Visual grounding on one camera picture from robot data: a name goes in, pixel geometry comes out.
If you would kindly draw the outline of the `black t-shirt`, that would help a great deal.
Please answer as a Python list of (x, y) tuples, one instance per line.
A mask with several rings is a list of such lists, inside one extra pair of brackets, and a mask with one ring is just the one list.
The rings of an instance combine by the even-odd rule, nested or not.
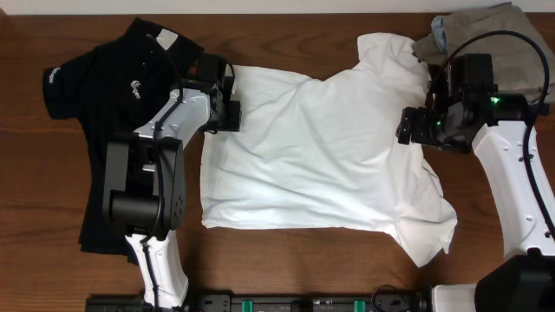
[(95, 47), (42, 76), (45, 106), (53, 120), (77, 119), (88, 144), (91, 186), (79, 236), (81, 250), (136, 257), (125, 238), (102, 216), (108, 140), (145, 125), (167, 103), (204, 49), (183, 35), (165, 48), (154, 39), (164, 27), (136, 18), (118, 39)]

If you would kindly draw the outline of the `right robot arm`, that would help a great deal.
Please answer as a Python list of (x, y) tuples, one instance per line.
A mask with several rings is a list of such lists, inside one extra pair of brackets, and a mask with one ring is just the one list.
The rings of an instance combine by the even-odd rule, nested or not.
[(464, 90), (432, 107), (405, 107), (399, 143), (473, 153), (501, 223), (504, 262), (476, 284), (432, 288), (433, 311), (552, 311), (554, 195), (541, 164), (532, 109), (521, 94)]

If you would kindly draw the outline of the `white t-shirt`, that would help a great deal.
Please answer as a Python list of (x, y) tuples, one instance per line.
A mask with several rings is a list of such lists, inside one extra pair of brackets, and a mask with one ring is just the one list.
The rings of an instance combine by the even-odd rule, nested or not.
[(359, 36), (358, 63), (326, 80), (237, 66), (240, 129), (204, 140), (203, 225), (382, 232), (417, 266), (448, 252), (456, 212), (421, 146), (395, 135), (402, 110), (428, 90), (412, 45)]

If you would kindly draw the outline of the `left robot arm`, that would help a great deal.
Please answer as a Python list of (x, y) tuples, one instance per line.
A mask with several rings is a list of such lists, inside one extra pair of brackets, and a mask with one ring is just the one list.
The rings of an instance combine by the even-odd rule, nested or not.
[(143, 126), (108, 142), (102, 212), (135, 254), (145, 284), (139, 299), (88, 302), (99, 311), (181, 311), (188, 279), (176, 231), (186, 205), (183, 150), (197, 132), (237, 132), (235, 78), (182, 79)]

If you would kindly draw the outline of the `light blue garment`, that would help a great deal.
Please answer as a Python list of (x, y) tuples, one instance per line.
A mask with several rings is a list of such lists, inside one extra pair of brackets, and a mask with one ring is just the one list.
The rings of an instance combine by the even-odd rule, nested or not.
[(447, 52), (447, 35), (444, 27), (443, 16), (436, 16), (431, 22), (431, 34), (439, 51)]

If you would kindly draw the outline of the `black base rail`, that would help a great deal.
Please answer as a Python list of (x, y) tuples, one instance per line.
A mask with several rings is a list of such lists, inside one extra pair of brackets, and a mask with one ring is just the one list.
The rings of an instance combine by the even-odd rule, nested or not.
[(409, 290), (379, 289), (368, 296), (235, 296), (211, 294), (185, 300), (169, 312), (430, 312), (430, 300)]

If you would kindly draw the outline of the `khaki folded garment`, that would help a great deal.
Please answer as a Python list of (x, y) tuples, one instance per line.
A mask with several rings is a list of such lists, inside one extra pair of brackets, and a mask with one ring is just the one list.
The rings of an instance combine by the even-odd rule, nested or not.
[[(489, 8), (461, 10), (443, 16), (447, 52), (439, 51), (430, 33), (412, 45), (414, 54), (429, 65), (442, 64), (462, 43), (486, 32), (511, 30), (539, 45), (548, 62), (550, 85), (545, 101), (554, 102), (554, 54), (521, 8), (502, 3)], [(501, 91), (522, 93), (531, 103), (539, 99), (544, 70), (537, 52), (513, 36), (489, 36), (464, 48), (459, 54), (489, 54), (493, 59), (494, 82)]]

